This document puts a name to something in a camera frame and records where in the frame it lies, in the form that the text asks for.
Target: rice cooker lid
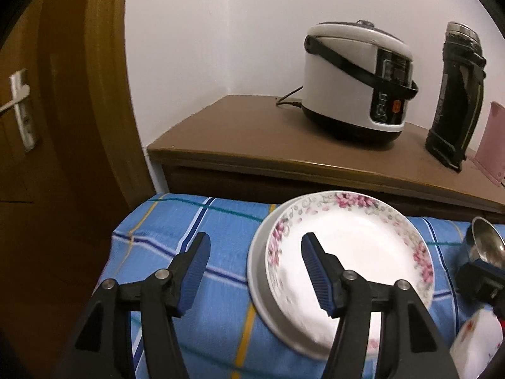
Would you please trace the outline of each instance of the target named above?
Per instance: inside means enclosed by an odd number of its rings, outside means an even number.
[[[329,21],[317,24],[309,29],[312,37],[345,38],[374,44],[412,61],[412,53],[402,40],[383,30],[375,28],[372,22],[359,20],[357,22]]]

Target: brown door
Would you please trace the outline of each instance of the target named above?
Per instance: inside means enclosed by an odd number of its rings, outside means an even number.
[[[0,106],[26,69],[39,136],[26,150],[14,110],[0,117],[0,330],[35,378],[49,377],[131,208],[93,115],[88,3],[33,0],[0,50]]]

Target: black thermos bottle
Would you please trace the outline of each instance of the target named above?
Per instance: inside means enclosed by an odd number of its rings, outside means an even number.
[[[461,171],[461,161],[479,119],[484,94],[484,65],[479,36],[449,22],[443,46],[443,77],[426,149],[446,167]]]

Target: power cord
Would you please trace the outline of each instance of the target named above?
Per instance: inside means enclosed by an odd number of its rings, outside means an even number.
[[[287,97],[290,97],[291,95],[293,95],[295,92],[299,92],[299,90],[301,90],[302,88],[304,88],[303,85],[301,87],[296,88],[296,90],[291,91],[289,94],[285,95],[284,97],[279,98],[277,100],[277,102],[275,103],[275,106],[278,107],[280,105],[292,105],[292,106],[295,106],[297,108],[301,108],[301,102],[299,102],[299,101],[285,101],[285,99]]]

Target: silver bolt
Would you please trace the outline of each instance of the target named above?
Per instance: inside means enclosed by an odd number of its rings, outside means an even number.
[[[358,278],[358,274],[354,271],[344,271],[344,278],[346,280],[355,280],[356,278]]]
[[[109,279],[102,282],[102,288],[111,289],[114,287],[115,284],[116,284],[116,281],[109,278]]]
[[[158,269],[155,272],[155,277],[159,280],[165,280],[169,277],[170,271],[168,269]]]
[[[410,283],[408,283],[406,280],[399,280],[396,285],[402,290],[402,291],[408,291],[410,289]]]

